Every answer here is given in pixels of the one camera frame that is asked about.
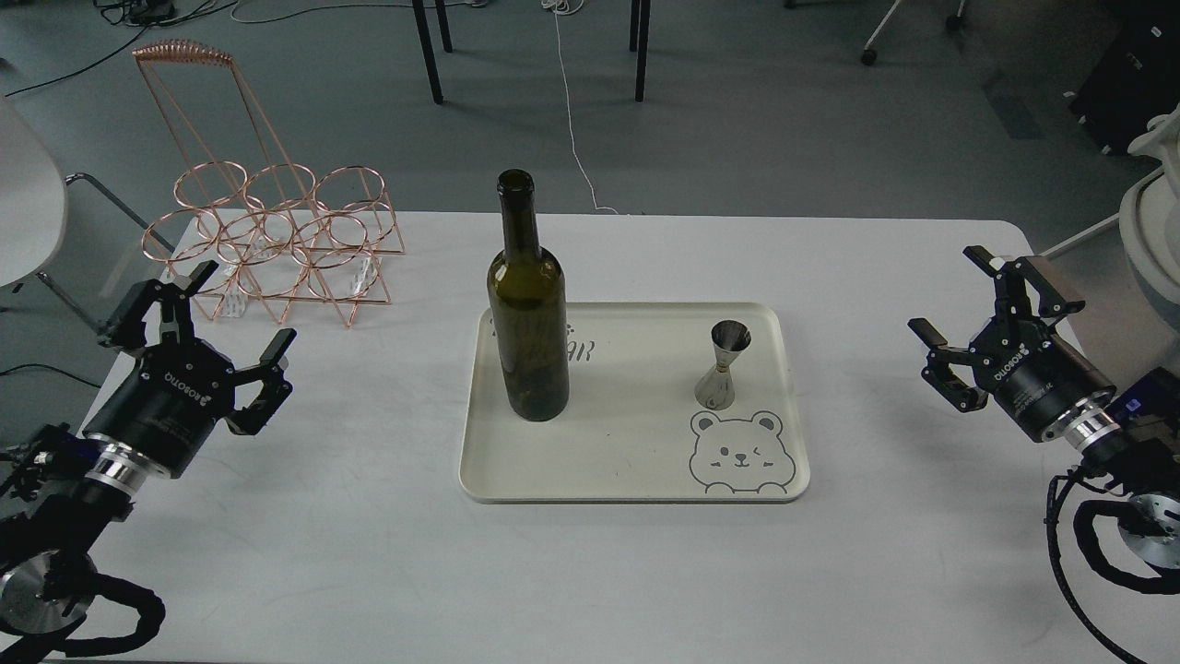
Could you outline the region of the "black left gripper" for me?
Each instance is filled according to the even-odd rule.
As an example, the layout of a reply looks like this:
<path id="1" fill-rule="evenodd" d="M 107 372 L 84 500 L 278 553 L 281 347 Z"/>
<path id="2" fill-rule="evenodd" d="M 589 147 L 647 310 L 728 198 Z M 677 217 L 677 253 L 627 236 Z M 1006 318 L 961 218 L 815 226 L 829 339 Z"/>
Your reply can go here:
<path id="1" fill-rule="evenodd" d="M 195 337 L 190 300 L 216 269 L 218 264 L 206 259 L 184 283 L 135 283 L 98 331 L 98 344 L 104 348 L 144 351 L 84 426 L 84 436 L 125 445 L 173 479 L 194 461 L 216 421 L 224 418 L 232 434 L 258 434 L 291 394 L 284 354 L 299 336 L 294 328 L 278 329 L 258 363 L 244 369 L 236 369 L 224 354 Z M 152 305 L 160 307 L 160 342 L 148 346 L 145 316 Z M 235 409 L 236 387 L 254 382 L 261 383 L 261 390 L 253 403 Z"/>

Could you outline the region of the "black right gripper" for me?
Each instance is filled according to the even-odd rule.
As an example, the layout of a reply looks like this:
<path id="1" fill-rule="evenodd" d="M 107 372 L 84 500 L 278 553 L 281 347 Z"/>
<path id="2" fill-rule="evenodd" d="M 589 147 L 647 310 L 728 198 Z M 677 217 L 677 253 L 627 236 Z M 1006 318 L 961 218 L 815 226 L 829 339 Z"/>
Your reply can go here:
<path id="1" fill-rule="evenodd" d="M 1083 400 L 1108 405 L 1115 384 L 1088 359 L 1042 323 L 1079 314 L 1086 307 L 1062 272 L 1040 255 L 995 256 L 982 245 L 962 249 L 995 285 L 995 314 L 968 348 L 949 346 L 927 318 L 910 318 L 909 328 L 927 346 L 922 377 L 959 412 L 982 410 L 991 394 L 1030 440 Z M 999 331 L 994 321 L 1003 329 Z M 969 366 L 979 386 L 968 386 L 952 370 Z"/>

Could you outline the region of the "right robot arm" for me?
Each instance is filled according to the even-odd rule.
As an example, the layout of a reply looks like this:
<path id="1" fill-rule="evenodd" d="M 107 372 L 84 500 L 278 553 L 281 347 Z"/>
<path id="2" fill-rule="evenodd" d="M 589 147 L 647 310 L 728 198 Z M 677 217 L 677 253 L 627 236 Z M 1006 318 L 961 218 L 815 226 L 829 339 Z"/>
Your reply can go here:
<path id="1" fill-rule="evenodd" d="M 1061 563 L 1058 518 L 1075 487 L 1073 530 L 1097 576 L 1139 594 L 1176 594 L 1176 377 L 1150 372 L 1125 394 L 1057 327 L 1086 303 L 1045 257 L 963 252 L 995 291 L 994 313 L 965 348 L 950 346 L 926 318 L 909 328 L 926 344 L 922 377 L 957 410 L 995 400 L 1032 442 L 1063 441 L 1080 462 L 1045 491 L 1045 548 L 1058 592 L 1079 622 L 1117 660 L 1135 657 L 1080 607 Z"/>

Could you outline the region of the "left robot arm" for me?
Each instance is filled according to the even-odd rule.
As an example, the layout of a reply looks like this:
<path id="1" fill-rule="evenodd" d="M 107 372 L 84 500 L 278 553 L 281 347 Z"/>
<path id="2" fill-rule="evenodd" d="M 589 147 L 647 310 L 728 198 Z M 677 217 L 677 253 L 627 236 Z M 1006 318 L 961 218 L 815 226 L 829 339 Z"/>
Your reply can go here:
<path id="1" fill-rule="evenodd" d="M 257 364 L 237 369 L 195 335 L 190 301 L 215 270 L 136 283 L 105 324 L 100 344 L 136 359 L 80 436 L 46 426 L 4 480 L 4 497 L 33 501 L 45 476 L 70 480 L 30 514 L 4 518 L 5 663 L 126 653 L 159 635 L 166 609 L 151 589 L 101 576 L 88 550 L 127 518 L 148 478 L 181 478 L 216 425 L 257 434 L 291 394 L 278 329 Z"/>

